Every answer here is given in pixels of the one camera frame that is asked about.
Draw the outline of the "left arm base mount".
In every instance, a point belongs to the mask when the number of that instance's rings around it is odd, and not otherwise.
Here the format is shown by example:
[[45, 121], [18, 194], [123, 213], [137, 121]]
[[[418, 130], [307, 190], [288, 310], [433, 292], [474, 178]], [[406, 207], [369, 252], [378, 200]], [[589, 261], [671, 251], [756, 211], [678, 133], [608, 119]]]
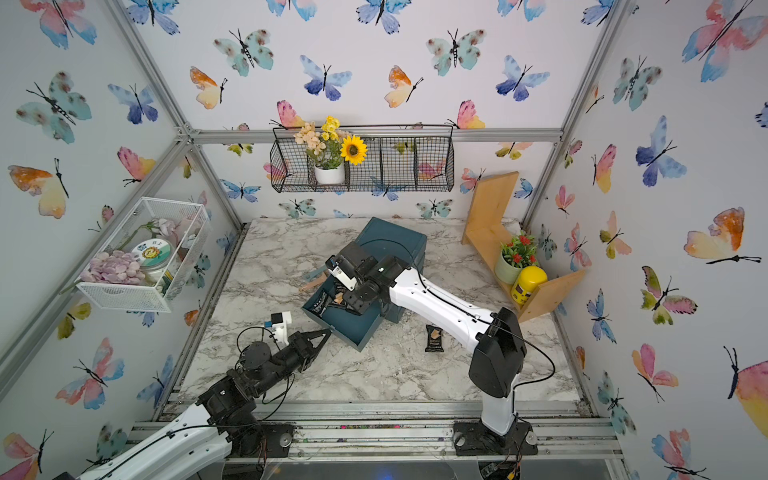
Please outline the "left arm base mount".
[[287, 458], [294, 433], [295, 426], [290, 423], [258, 422], [235, 427], [229, 432], [231, 455], [261, 460]]

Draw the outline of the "teal top drawer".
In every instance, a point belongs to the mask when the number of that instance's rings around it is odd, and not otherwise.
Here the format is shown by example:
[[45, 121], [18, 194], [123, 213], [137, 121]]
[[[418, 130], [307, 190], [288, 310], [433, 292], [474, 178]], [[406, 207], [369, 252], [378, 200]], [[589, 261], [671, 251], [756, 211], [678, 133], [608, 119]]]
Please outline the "teal top drawer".
[[302, 310], [311, 320], [361, 352], [382, 323], [380, 304], [375, 303], [364, 314], [356, 315], [336, 305], [335, 294], [334, 280], [326, 279], [303, 304]]

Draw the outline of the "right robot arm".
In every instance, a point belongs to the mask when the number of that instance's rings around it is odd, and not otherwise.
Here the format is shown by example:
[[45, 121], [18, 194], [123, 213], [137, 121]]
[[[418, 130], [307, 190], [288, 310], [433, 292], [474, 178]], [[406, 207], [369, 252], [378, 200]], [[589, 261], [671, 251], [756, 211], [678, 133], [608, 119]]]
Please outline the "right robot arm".
[[482, 392], [484, 427], [503, 436], [517, 424], [514, 388], [527, 347], [512, 310], [494, 312], [464, 301], [427, 280], [414, 262], [392, 255], [378, 260], [355, 242], [325, 265], [354, 312], [363, 314], [375, 303], [400, 307], [453, 337], [471, 354], [468, 376]]

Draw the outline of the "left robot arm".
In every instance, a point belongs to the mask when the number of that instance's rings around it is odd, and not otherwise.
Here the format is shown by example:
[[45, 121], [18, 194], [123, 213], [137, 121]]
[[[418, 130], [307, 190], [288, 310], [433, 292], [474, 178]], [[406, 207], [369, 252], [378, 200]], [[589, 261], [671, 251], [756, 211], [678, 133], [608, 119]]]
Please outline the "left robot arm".
[[261, 418], [257, 404], [280, 383], [305, 371], [330, 339], [328, 329], [295, 332], [288, 343], [255, 341], [235, 366], [165, 427], [130, 450], [101, 461], [80, 479], [221, 479], [230, 456], [258, 461], [286, 458], [295, 426], [272, 420], [279, 401]]

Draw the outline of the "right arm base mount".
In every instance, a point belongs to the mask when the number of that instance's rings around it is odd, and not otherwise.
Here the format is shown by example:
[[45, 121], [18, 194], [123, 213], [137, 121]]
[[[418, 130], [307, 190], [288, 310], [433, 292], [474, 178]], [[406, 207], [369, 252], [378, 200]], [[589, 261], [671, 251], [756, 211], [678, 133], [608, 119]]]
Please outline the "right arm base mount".
[[531, 424], [520, 418], [513, 420], [506, 434], [497, 434], [480, 421], [453, 424], [457, 456], [533, 456], [538, 454], [537, 441]]

